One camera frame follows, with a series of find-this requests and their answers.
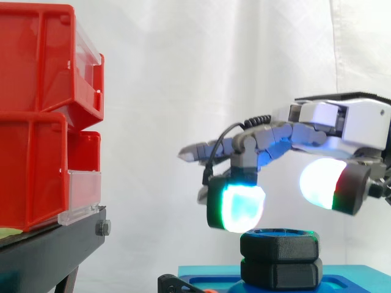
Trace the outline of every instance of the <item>metal leg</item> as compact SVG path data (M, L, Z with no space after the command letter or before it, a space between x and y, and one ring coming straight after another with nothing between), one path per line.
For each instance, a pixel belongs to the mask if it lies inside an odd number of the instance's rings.
M73 270L69 275L67 275L58 285L56 286L56 290L54 293L72 293L73 288L75 287L76 276L78 274L77 267Z

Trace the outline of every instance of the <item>stacked storage bins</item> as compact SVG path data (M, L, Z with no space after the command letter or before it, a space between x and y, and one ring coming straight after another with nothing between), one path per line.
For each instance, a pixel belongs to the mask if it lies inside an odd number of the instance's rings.
M73 7L0 3L0 228L98 212L103 65Z

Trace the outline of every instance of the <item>glowing fingertip sensor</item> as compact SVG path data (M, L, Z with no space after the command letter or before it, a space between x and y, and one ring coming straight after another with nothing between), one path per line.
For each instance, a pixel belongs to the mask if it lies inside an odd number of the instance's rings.
M300 189L309 202L325 209L332 209L337 182L346 168L346 162L322 158L303 170Z
M260 186L228 185L222 195L224 229L244 233L255 228L262 217L265 197Z
M208 187L208 225L234 233L249 231L262 217L265 197L259 186L229 184L223 176L214 177Z

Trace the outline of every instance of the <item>orange object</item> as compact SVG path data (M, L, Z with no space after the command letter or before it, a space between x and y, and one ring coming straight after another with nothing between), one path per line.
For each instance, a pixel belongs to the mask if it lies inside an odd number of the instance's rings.
M0 2L0 111L60 112L70 129L103 119L103 56L72 6Z
M100 201L100 174L92 172L100 169L99 133L68 132L60 113L8 112L0 114L0 137L0 227L29 231L70 208ZM92 181L98 192L72 194L70 165L99 178Z

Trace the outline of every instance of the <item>white backdrop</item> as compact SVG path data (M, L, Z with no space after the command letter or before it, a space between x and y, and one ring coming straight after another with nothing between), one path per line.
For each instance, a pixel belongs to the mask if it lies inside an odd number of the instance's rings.
M180 265L239 264L239 235L208 228L196 204L202 169L176 158L181 147L297 97L391 97L387 0L68 3L106 58L105 121L94 129L112 220L105 245L80 267L76 293L156 292L157 277ZM391 273L391 236L382 235L391 208L369 199L350 218L312 206L298 188L310 160L290 153L261 172L268 197L259 226L315 230L324 263Z

